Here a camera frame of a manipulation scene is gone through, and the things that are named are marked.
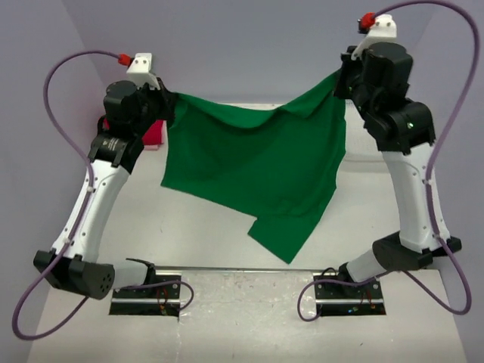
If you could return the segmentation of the green t shirt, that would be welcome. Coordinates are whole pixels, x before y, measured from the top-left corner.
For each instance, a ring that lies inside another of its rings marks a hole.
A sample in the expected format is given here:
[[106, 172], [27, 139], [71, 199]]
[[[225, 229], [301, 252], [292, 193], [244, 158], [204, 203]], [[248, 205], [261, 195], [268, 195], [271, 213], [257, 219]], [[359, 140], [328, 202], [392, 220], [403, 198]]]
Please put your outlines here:
[[272, 110], [179, 94], [162, 186], [252, 216], [249, 236], [292, 262], [335, 193], [346, 153], [337, 80], [332, 73]]

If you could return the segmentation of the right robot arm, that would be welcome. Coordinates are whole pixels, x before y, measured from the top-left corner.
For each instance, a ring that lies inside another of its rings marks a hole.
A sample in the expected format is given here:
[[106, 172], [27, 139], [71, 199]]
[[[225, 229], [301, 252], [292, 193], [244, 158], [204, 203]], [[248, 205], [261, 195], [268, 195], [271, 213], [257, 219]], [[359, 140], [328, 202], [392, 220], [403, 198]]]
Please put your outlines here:
[[462, 243], [450, 235], [439, 196], [427, 196], [428, 162], [436, 143], [427, 105], [407, 97], [413, 58], [393, 42], [378, 42], [353, 57], [342, 53], [334, 96], [351, 100], [364, 128], [375, 140], [389, 170], [399, 212], [399, 231], [376, 240], [371, 248], [339, 268], [338, 290], [354, 297], [365, 281], [391, 271], [417, 271]]

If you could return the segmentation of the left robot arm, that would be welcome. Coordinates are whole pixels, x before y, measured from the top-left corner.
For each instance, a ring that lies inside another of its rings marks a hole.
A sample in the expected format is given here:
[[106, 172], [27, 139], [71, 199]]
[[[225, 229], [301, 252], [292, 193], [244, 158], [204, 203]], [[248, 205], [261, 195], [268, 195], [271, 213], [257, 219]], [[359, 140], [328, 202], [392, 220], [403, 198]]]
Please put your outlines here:
[[143, 136], [158, 120], [174, 119], [175, 96], [160, 78], [154, 85], [114, 82], [104, 97], [105, 114], [87, 154], [81, 192], [57, 240], [38, 251], [33, 264], [53, 287], [92, 299], [132, 288], [141, 297], [157, 288], [154, 265], [141, 259], [99, 262], [101, 238], [114, 203], [144, 149]]

